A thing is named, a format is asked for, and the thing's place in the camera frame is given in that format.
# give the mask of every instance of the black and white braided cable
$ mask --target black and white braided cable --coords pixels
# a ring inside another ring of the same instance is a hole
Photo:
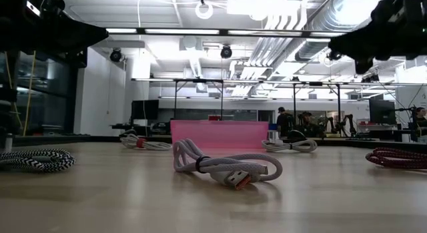
[[[74,157],[62,149],[3,152],[0,154],[0,170],[33,172],[60,172],[75,163]]]

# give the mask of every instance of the usb connector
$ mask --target usb connector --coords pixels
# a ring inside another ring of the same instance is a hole
[[[211,177],[217,182],[233,187],[236,190],[242,189],[251,181],[250,175],[244,171],[214,172],[211,173]]]

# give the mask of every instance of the usb cable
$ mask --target usb cable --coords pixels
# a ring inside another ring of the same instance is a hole
[[[318,144],[314,140],[302,140],[294,143],[284,143],[282,140],[276,140],[275,143],[270,143],[268,140],[263,140],[262,147],[266,149],[267,152],[296,150],[308,153],[314,151],[318,147]]]
[[[265,154],[242,154],[224,158],[210,158],[189,139],[180,140],[173,145],[173,168],[176,172],[210,173],[217,182],[237,190],[247,183],[277,179],[283,172],[281,163]],[[189,163],[187,157],[195,162]],[[243,160],[263,160],[276,167],[274,174],[268,174],[267,166]]]
[[[143,148],[146,150],[167,151],[172,149],[172,146],[163,142],[149,142],[144,138],[139,138],[134,134],[128,134],[126,137],[120,138],[121,143],[127,148]]]

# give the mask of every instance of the white ceiling beam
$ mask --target white ceiling beam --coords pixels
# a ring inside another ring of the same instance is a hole
[[[106,48],[146,48],[147,44],[144,41],[127,41],[127,40],[103,40],[96,43],[92,47]]]

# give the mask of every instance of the red braided cable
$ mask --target red braided cable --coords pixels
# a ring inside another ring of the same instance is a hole
[[[397,169],[427,169],[427,154],[407,152],[391,148],[376,148],[366,159],[380,166]]]

